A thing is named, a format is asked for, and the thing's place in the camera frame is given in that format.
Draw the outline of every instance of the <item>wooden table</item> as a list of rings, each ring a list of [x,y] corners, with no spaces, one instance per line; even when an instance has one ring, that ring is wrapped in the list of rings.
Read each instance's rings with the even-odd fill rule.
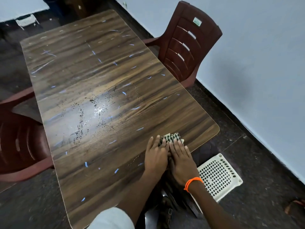
[[[120,201],[151,136],[179,132],[193,151],[219,131],[113,10],[21,46],[73,228]]]

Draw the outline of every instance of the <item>forearm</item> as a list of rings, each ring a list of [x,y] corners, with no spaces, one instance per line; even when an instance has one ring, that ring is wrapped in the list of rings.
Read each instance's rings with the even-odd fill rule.
[[[196,199],[212,229],[241,228],[240,224],[213,199],[203,183],[192,181],[189,185],[189,192]]]
[[[159,179],[153,174],[144,171],[139,181],[133,184],[130,191],[116,206],[126,212],[134,225],[136,224],[150,193],[158,181]]]

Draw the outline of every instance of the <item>checkered cloth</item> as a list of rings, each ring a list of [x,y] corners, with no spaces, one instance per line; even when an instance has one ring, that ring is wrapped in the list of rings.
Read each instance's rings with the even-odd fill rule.
[[[183,144],[183,142],[184,142],[184,139],[181,139],[181,136],[179,135],[179,133],[174,133],[174,134],[166,134],[166,135],[164,135],[164,136],[162,136],[161,138],[160,138],[160,142],[159,142],[159,146],[162,144],[162,140],[163,140],[163,138],[165,138],[166,139],[166,143],[167,142],[173,142],[173,140],[176,138],[177,140],[181,140],[181,142],[182,142],[182,144]]]

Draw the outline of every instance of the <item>maroon plastic chair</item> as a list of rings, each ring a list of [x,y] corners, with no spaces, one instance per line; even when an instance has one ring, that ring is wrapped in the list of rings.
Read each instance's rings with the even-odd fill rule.
[[[12,112],[34,96],[28,88],[0,102],[0,181],[26,180],[53,167],[43,125]]]
[[[196,19],[200,26],[193,22]],[[180,1],[164,34],[143,42],[160,47],[158,59],[187,88],[194,84],[201,61],[221,36],[220,28],[205,12]]]

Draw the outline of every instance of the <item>chair armrest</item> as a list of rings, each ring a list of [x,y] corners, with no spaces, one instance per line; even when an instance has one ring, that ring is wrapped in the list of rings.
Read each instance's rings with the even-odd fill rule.
[[[150,47],[150,46],[155,46],[155,45],[158,45],[158,38],[147,38],[147,39],[143,39],[142,41],[144,42],[144,44],[147,46],[147,47]]]
[[[41,173],[42,171],[44,171],[46,169],[51,168],[53,165],[54,165],[53,159],[50,156],[21,171],[17,171],[14,173],[8,173],[8,174],[0,174],[0,181],[3,181],[3,182],[24,181],[31,177],[34,177],[35,175]]]
[[[184,87],[184,88],[188,88],[193,86],[193,84],[195,83],[196,80],[196,76],[197,76],[197,72],[199,69],[200,64],[198,64],[195,69],[193,70],[192,74],[184,81],[180,82],[180,84]]]
[[[32,98],[35,96],[33,87],[27,88],[21,92],[18,92],[11,97],[7,98],[6,100],[3,100],[0,102],[1,107],[12,109],[16,105]]]

